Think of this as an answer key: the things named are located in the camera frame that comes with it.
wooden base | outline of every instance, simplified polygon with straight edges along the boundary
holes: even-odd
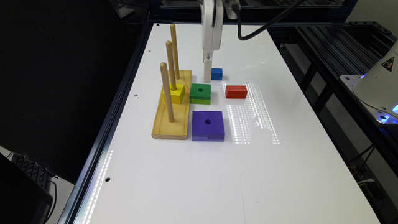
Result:
[[[170,123],[167,116],[166,102],[163,100],[162,91],[160,92],[159,104],[157,106],[152,137],[154,139],[177,139],[188,138],[188,116],[189,101],[191,94],[191,70],[180,70],[180,79],[176,83],[185,85],[185,96],[181,104],[173,103],[174,122]]]

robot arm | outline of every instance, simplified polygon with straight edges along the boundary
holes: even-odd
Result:
[[[213,52],[220,49],[221,45],[224,18],[223,4],[226,6],[228,17],[236,19],[236,14],[232,11],[232,4],[239,4],[240,6],[240,3],[239,0],[203,0],[198,3],[201,5],[204,82],[210,83]]]

black cloth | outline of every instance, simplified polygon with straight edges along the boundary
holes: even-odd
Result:
[[[0,146],[75,183],[133,50],[108,0],[1,1]]]

red block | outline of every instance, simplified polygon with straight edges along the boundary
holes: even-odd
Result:
[[[225,96],[227,99],[245,99],[247,94],[246,86],[226,86]]]

purple block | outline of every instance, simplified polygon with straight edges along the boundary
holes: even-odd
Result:
[[[193,111],[192,141],[224,141],[223,112]]]

